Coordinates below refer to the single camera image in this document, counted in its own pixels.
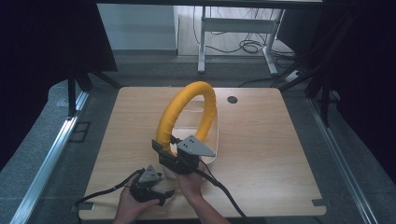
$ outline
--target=wooden table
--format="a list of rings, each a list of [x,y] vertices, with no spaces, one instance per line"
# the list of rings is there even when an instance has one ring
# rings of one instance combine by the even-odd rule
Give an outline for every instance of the wooden table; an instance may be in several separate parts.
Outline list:
[[[120,90],[99,151],[86,195],[109,189],[149,164],[162,172],[151,148],[161,115],[181,88],[128,87]],[[320,216],[314,206],[321,195],[288,110],[277,89],[215,88],[219,111],[219,150],[212,173],[231,192],[248,217]],[[229,96],[238,101],[230,104]],[[164,206],[139,219],[195,218],[174,179],[165,178],[158,191],[175,189]],[[225,194],[205,181],[205,198],[225,217],[239,217]],[[82,219],[111,219],[120,191],[93,198],[93,210]]]

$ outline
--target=gray floor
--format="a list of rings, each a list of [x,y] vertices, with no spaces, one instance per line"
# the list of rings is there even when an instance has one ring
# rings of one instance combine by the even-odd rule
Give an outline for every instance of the gray floor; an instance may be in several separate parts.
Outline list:
[[[131,56],[118,54],[119,72],[107,73],[126,86],[185,86],[204,80],[214,87],[238,87],[246,81],[270,77],[264,58],[208,58],[206,72],[197,74],[196,57],[171,55]],[[118,90],[101,79],[91,76],[94,88],[90,91],[71,140],[59,159],[52,176],[29,223],[77,223],[77,214],[70,212],[72,202],[83,196],[92,167],[101,145]],[[254,82],[243,87],[269,87],[273,80]],[[341,176],[332,153],[314,119],[304,97],[302,83],[283,93],[292,122],[303,145],[315,179],[328,211],[322,217],[267,217],[267,223],[364,223],[347,185]],[[49,92],[49,102],[29,132],[15,156],[0,174],[0,223],[8,223],[14,216],[26,190],[66,116],[66,82],[55,85]],[[366,195],[378,223],[396,223],[396,188],[361,140],[330,107],[331,129],[346,160]],[[263,223],[262,218],[254,219]],[[110,223],[96,221],[90,223]],[[162,223],[197,223],[171,221]],[[233,219],[233,223],[242,223]]]

